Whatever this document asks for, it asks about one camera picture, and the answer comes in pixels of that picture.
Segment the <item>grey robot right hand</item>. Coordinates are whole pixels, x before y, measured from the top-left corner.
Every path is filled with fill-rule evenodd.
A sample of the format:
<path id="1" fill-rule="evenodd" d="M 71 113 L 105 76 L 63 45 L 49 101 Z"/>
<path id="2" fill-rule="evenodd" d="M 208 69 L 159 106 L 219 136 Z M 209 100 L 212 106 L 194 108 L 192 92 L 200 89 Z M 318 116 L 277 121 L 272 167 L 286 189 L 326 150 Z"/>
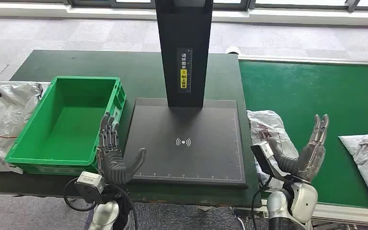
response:
<path id="1" fill-rule="evenodd" d="M 278 146 L 274 138 L 270 138 L 268 144 L 273 151 L 274 159 L 279 169 L 297 178 L 310 183 L 318 174 L 325 156 L 324 142 L 329 126 L 329 116 L 324 114 L 314 116 L 314 127 L 307 145 L 302 149 L 297 158 L 286 156 Z"/>

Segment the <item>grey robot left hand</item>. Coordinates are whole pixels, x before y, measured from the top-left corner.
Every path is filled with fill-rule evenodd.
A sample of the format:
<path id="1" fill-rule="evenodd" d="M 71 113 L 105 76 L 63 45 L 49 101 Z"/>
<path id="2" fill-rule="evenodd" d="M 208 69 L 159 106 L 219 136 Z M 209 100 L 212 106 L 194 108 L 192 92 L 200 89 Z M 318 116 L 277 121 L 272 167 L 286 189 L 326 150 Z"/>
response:
<path id="1" fill-rule="evenodd" d="M 114 123 L 115 117 L 105 112 L 99 128 L 99 144 L 97 146 L 98 172 L 108 181 L 118 185 L 127 184 L 141 168 L 146 159 L 146 148 L 138 149 L 136 158 L 125 163 L 119 145 L 119 123 Z"/>

